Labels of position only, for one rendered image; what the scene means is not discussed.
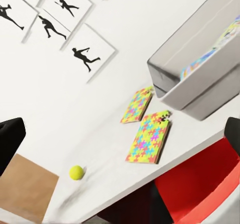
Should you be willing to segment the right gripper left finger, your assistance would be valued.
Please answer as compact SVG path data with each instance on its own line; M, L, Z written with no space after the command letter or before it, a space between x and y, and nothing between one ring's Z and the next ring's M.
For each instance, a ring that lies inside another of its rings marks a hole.
M26 136L21 117L0 123L0 177Z

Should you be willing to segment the tennis ball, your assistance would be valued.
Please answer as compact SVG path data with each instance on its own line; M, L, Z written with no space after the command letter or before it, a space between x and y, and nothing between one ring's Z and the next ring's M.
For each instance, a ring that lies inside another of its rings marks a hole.
M71 179L78 181L80 180L84 175L84 170L81 166L75 165L73 166L69 171L69 176Z

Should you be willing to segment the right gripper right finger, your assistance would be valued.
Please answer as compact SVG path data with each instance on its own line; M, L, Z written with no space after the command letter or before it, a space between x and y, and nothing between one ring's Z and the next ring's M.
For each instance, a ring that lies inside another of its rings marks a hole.
M240 119L229 116L224 135L240 157Z

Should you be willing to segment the board game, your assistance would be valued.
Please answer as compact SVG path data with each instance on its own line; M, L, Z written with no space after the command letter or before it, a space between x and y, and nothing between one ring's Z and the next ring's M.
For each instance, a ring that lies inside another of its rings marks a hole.
M212 49L211 52L209 52L207 55L199 58L197 61L195 61L194 63L190 64L189 66L185 67L182 69L181 72L181 81L187 76L189 75L194 69L196 69L200 64L202 64L210 55L212 55L216 50L216 49Z
M240 31L240 16L238 16L234 22L228 27L226 32L218 39L213 45L212 49L217 49L225 42L227 42L236 32Z

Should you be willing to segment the jigsaw puzzle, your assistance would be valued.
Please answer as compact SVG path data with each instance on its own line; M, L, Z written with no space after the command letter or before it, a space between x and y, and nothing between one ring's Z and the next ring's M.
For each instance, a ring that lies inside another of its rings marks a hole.
M154 87L151 85L149 87L136 91L120 121L121 124L140 121L142 114L145 111L153 95L153 93L151 92L153 88Z
M171 124L169 119L163 120L168 115L170 111L163 110L143 118L126 157L127 163L157 163Z

